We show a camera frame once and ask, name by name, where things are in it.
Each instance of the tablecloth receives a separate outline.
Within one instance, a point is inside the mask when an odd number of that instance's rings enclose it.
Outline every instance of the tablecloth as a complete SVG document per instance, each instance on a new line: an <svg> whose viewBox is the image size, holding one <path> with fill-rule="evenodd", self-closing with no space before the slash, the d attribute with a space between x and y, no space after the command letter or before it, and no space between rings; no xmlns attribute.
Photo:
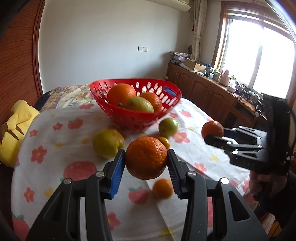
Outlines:
<svg viewBox="0 0 296 241"><path fill-rule="evenodd" d="M178 159L207 178L227 177L240 194L248 189L249 171L229 163L218 148L208 146L201 128L209 116L189 100L180 103L164 118L173 117L179 131L170 138ZM123 131L125 150L141 136L157 136L158 124L143 131ZM98 157L92 137L107 127L116 127L96 104L48 110L31 124L18 155L12 180L12 215L15 232L22 239L39 212L64 178L81 180L102 170L110 160ZM170 178L166 169L159 178ZM139 180L125 169L118 194L106 201L106 211L114 240L180 240L187 201L175 194L156 200L151 194L154 180ZM81 240L86 240L84 201L81 202ZM213 210L208 198L208 231L213 226Z"/></svg>

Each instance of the red basket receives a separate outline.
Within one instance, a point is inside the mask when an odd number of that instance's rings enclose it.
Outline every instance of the red basket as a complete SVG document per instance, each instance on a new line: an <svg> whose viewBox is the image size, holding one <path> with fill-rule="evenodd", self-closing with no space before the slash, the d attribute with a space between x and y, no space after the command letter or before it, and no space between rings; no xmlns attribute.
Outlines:
<svg viewBox="0 0 296 241"><path fill-rule="evenodd" d="M146 91L156 93L162 102L161 111L156 113L136 112L108 103L107 93L119 83L131 85L137 96ZM90 91L102 110L117 125L130 130L140 130L154 124L170 112L182 98L181 91L174 84L155 79L112 79L98 80L90 84Z"/></svg>

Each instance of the window pane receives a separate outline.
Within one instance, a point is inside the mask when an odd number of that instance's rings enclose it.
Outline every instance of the window pane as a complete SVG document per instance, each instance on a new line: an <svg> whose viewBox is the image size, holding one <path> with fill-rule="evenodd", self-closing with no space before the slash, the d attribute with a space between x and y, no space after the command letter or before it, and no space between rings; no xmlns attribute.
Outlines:
<svg viewBox="0 0 296 241"><path fill-rule="evenodd" d="M294 44L285 36L264 28L263 49L253 89L286 98L294 63Z"/></svg>
<svg viewBox="0 0 296 241"><path fill-rule="evenodd" d="M263 28L255 23L233 20L229 26L229 43L223 70L249 84L253 74Z"/></svg>

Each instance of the curtain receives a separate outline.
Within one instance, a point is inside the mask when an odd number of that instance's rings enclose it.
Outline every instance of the curtain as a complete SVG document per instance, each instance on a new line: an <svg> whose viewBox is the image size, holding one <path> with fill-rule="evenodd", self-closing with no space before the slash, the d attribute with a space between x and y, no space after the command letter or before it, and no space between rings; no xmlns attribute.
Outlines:
<svg viewBox="0 0 296 241"><path fill-rule="evenodd" d="M207 12L207 0L194 1L194 37L192 44L191 59L200 60L200 39L205 25L205 15Z"/></svg>

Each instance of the window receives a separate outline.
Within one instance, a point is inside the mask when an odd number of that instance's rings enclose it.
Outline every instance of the window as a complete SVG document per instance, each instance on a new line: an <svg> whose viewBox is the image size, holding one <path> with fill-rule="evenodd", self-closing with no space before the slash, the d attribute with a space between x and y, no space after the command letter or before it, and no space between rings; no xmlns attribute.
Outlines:
<svg viewBox="0 0 296 241"><path fill-rule="evenodd" d="M258 93L285 98L294 66L294 43L275 15L229 6L218 64Z"/></svg>

